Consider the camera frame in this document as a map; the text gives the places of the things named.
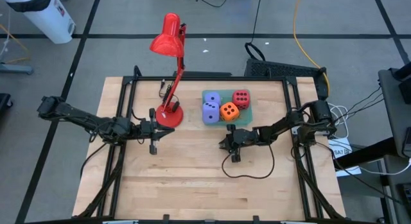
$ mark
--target lamp base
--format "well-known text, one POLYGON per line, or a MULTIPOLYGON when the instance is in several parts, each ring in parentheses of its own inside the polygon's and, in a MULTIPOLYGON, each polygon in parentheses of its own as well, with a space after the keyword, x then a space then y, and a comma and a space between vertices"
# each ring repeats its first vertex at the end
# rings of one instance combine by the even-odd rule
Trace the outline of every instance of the lamp base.
MULTIPOLYGON (((168 105, 169 108, 174 106, 174 102, 170 102, 168 105)), ((175 112, 172 112, 171 109, 166 109, 164 114, 162 113, 162 109, 164 105, 160 105, 157 110, 155 111, 155 118, 160 125, 167 126, 170 128, 177 127, 183 118, 183 112, 181 106, 179 106, 175 112)))

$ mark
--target dice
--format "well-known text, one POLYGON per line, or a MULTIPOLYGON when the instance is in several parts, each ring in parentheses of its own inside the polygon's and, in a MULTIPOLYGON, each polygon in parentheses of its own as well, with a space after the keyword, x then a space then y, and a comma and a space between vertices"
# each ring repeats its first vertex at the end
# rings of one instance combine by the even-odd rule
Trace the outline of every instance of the dice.
POLYGON ((203 104, 203 122, 204 124, 212 124, 220 120, 220 111, 218 104, 215 102, 205 102, 203 104))
POLYGON ((224 121, 234 121, 240 116, 240 111, 234 103, 228 102, 221 106, 220 115, 224 121))
POLYGON ((250 106, 250 93, 247 90, 237 90, 232 94, 232 102, 238 109, 247 109, 250 106))
POLYGON ((218 104, 218 106, 221 105, 221 97, 217 92, 208 92, 206 95, 204 95, 204 100, 205 102, 215 102, 218 104))

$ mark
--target blue die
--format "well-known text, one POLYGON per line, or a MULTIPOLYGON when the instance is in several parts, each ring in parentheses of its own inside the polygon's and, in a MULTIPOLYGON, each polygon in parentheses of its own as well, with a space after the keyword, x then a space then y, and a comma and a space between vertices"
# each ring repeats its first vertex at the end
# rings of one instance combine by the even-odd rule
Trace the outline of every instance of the blue die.
POLYGON ((218 106, 221 106, 221 97, 217 92, 208 92, 204 95, 205 102, 214 102, 217 103, 218 106))
POLYGON ((203 104, 203 122, 205 124, 216 123, 220 120, 220 107, 215 102, 203 104))

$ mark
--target wooden table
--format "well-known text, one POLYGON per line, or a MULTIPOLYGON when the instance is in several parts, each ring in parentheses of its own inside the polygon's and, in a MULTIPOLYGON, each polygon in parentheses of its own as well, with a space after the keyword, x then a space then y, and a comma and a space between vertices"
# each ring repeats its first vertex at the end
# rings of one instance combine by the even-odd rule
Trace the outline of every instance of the wooden table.
MULTIPOLYGON (((106 78, 98 116, 115 116, 121 81, 120 77, 106 78)), ((302 103, 317 99, 312 78, 297 81, 302 103)), ((161 103, 159 86, 160 82, 155 81, 137 83, 137 117, 148 117, 149 108, 157 108, 161 103)), ((269 178, 227 178, 221 170, 227 152, 218 148, 227 133, 226 127, 206 126, 201 118, 202 91, 206 89, 251 91, 253 122, 248 129, 271 125, 286 114, 281 82, 181 81, 175 94, 184 110, 184 120, 175 132, 157 142, 158 154, 149 154, 150 141, 142 145, 127 142, 115 218, 161 220, 163 214, 169 214, 173 220, 251 220, 253 215, 261 220, 304 220, 297 170, 290 155, 290 133, 280 135, 272 145, 275 169, 269 178)), ((317 141, 327 144, 325 137, 317 137, 317 141)), ((88 154, 100 145, 101 140, 91 143, 88 154)), ((330 152, 320 146, 312 146, 311 152, 319 189, 345 215, 330 152)), ((105 148, 86 165, 73 215, 82 212, 100 189, 107 154, 105 148)), ((271 165, 268 147, 254 146, 242 149, 240 163, 228 160, 225 168, 231 175, 262 176, 270 171, 271 165)), ((307 188, 311 215, 315 216, 312 194, 307 188)), ((109 204, 106 203, 105 214, 109 204)))

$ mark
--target yellow cable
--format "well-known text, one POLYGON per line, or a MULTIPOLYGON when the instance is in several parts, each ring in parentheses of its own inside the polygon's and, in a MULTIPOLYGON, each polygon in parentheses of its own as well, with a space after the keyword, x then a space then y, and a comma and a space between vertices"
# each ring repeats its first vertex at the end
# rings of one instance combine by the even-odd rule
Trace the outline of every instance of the yellow cable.
POLYGON ((23 61, 23 60, 29 60, 30 59, 30 51, 28 50, 28 48, 26 48, 26 46, 24 46, 22 43, 20 43, 20 41, 18 39, 16 39, 12 34, 10 34, 10 32, 2 24, 0 24, 0 28, 3 29, 14 41, 16 41, 16 43, 18 43, 20 45, 20 47, 22 47, 28 54, 28 57, 9 60, 5 63, 10 64, 10 63, 14 63, 14 62, 23 61))
MULTIPOLYGON (((308 59, 311 63, 313 63, 313 65, 315 65, 315 67, 317 67, 317 68, 320 69, 320 68, 321 68, 320 65, 318 65, 318 64, 307 54, 307 52, 305 52, 304 48, 302 48, 302 46, 301 46, 300 42, 298 41, 297 36, 296 36, 296 34, 295 34, 295 20, 297 19, 297 12, 298 12, 298 6, 299 6, 299 4, 300 4, 300 1, 301 1, 301 0, 297 0, 297 3, 295 4, 295 10, 294 10, 294 18, 293 18, 293 35, 294 35, 294 40, 295 40, 295 42, 297 43, 297 45, 298 45, 298 47, 300 48, 300 50, 302 51, 302 53, 304 53, 304 55, 307 57, 307 59, 308 59)), ((328 77, 327 77, 327 74, 326 74, 326 73, 322 73, 322 74, 323 74, 324 79, 325 79, 326 84, 327 84, 327 95, 329 96, 329 91, 330 91, 330 89, 329 89, 328 77)))

